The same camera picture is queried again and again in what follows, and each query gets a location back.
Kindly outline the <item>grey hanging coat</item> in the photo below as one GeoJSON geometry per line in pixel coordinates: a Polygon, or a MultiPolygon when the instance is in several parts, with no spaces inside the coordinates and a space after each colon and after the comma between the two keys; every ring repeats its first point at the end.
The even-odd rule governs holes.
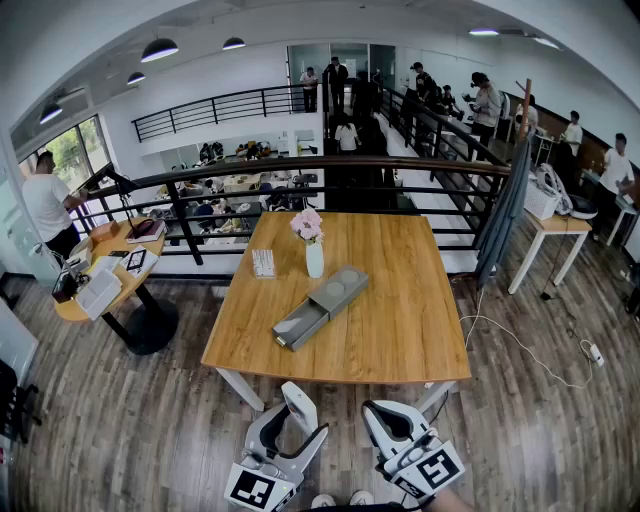
{"type": "Polygon", "coordinates": [[[531,145],[531,134],[516,145],[511,173],[474,244],[474,249],[478,252],[475,268],[478,291],[484,288],[494,267],[501,262],[511,232],[524,212],[531,166],[531,145]]]}

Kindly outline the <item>small white device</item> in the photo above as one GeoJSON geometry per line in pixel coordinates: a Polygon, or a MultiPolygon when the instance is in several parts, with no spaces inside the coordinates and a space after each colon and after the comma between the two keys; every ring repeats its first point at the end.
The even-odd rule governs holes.
{"type": "Polygon", "coordinates": [[[84,272],[89,269],[93,263],[92,251],[89,247],[85,247],[66,260],[67,265],[74,272],[84,272]]]}

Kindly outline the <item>maroon book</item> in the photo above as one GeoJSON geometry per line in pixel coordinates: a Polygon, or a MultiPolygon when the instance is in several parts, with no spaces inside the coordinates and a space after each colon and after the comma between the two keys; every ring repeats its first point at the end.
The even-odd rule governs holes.
{"type": "Polygon", "coordinates": [[[133,226],[126,235],[128,244],[142,244],[158,240],[166,231],[163,220],[145,219],[133,226]]]}

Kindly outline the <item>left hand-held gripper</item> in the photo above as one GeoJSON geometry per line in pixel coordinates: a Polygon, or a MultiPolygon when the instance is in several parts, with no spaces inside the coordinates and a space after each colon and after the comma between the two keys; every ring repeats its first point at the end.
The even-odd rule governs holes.
{"type": "Polygon", "coordinates": [[[281,512],[296,495],[303,472],[328,436],[329,425],[314,430],[295,453],[279,453],[276,440],[289,414],[288,406],[281,403],[250,425],[243,459],[231,467],[224,491],[227,501],[252,512],[281,512]]]}

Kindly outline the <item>white-legged wooden side table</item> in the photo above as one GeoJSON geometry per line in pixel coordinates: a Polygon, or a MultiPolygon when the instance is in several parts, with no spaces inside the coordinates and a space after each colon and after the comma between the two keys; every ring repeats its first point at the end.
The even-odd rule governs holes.
{"type": "Polygon", "coordinates": [[[558,286],[564,280],[567,272],[573,265],[574,260],[586,241],[588,233],[591,231],[591,225],[586,220],[577,219],[571,216],[553,215],[547,219],[541,220],[530,212],[526,212],[525,218],[533,225],[536,230],[536,234],[529,246],[523,262],[518,268],[518,271],[508,288],[508,293],[510,295],[513,295],[519,288],[547,236],[577,236],[567,259],[554,276],[553,284],[558,286]]]}

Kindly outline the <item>white table leg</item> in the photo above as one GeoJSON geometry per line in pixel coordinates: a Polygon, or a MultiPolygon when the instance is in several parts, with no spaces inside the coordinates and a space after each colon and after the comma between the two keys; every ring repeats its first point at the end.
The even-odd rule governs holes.
{"type": "Polygon", "coordinates": [[[258,412],[264,411],[264,402],[239,372],[220,367],[216,367],[216,371],[252,409],[258,412]]]}
{"type": "Polygon", "coordinates": [[[424,413],[451,390],[454,392],[457,391],[457,383],[455,381],[426,383],[425,390],[414,407],[418,409],[420,413],[424,413]]]}

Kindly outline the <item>white panel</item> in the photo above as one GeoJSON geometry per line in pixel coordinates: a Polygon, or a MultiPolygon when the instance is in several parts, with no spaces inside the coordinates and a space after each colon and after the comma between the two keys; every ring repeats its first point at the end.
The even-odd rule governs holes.
{"type": "Polygon", "coordinates": [[[0,360],[16,373],[19,385],[25,381],[39,342],[0,298],[0,360]]]}

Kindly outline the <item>large white box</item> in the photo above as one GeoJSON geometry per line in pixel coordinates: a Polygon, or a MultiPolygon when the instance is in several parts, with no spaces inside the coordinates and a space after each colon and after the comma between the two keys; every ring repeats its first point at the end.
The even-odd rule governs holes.
{"type": "Polygon", "coordinates": [[[119,295],[120,279],[109,270],[101,270],[79,291],[76,303],[91,320],[99,318],[119,295]]]}

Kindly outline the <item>white box with black frame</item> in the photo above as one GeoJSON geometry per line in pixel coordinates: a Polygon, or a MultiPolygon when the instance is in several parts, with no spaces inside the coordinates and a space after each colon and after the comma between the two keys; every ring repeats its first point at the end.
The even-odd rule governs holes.
{"type": "Polygon", "coordinates": [[[119,265],[132,277],[139,278],[142,274],[150,270],[158,259],[159,257],[155,253],[142,245],[138,245],[127,256],[121,259],[119,265]]]}

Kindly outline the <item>large window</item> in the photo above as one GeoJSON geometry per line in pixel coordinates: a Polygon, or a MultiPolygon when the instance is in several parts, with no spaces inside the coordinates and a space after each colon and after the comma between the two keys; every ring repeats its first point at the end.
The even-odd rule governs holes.
{"type": "Polygon", "coordinates": [[[38,157],[46,151],[53,155],[53,174],[71,190],[78,189],[111,162],[98,116],[73,126],[24,158],[19,166],[25,177],[36,170],[38,157]]]}

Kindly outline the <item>black desk lamp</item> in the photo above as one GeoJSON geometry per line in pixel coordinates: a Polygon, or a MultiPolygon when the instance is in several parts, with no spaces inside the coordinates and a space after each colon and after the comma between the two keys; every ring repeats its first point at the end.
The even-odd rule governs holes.
{"type": "Polygon", "coordinates": [[[131,181],[129,178],[126,178],[118,174],[111,167],[109,167],[105,171],[105,176],[114,182],[116,192],[120,198],[128,223],[131,227],[131,233],[132,233],[131,237],[134,239],[140,239],[142,236],[146,235],[151,230],[154,224],[154,220],[152,219],[142,220],[138,224],[135,224],[132,221],[132,217],[129,212],[129,198],[133,191],[140,189],[140,186],[137,185],[135,182],[131,181]]]}

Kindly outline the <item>small black box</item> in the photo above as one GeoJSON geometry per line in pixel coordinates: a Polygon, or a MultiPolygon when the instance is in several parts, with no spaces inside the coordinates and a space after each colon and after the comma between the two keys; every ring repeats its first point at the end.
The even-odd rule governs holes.
{"type": "Polygon", "coordinates": [[[52,289],[52,297],[61,304],[73,299],[77,293],[78,283],[68,272],[60,273],[52,289]]]}

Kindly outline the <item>grey sliding drawer box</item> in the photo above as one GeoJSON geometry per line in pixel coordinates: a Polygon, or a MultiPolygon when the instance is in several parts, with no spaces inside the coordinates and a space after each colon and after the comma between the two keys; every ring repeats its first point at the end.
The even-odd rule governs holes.
{"type": "Polygon", "coordinates": [[[345,266],[272,328],[275,341],[297,351],[321,328],[346,309],[368,287],[366,273],[345,266]]]}

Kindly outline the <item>white perforated box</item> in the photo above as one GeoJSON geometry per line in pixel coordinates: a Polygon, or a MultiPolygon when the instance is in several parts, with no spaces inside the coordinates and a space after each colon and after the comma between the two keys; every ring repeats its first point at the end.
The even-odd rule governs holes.
{"type": "Polygon", "coordinates": [[[541,186],[536,180],[527,182],[524,201],[525,210],[539,220],[553,217],[559,203],[558,193],[551,187],[541,186]]]}

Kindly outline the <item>black straight gallery railing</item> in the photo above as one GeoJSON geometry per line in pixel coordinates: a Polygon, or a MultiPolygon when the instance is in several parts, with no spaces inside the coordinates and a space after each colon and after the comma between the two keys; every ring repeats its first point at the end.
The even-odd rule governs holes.
{"type": "Polygon", "coordinates": [[[298,113],[305,113],[301,84],[213,96],[142,116],[131,124],[137,140],[142,143],[201,126],[298,113]]]}

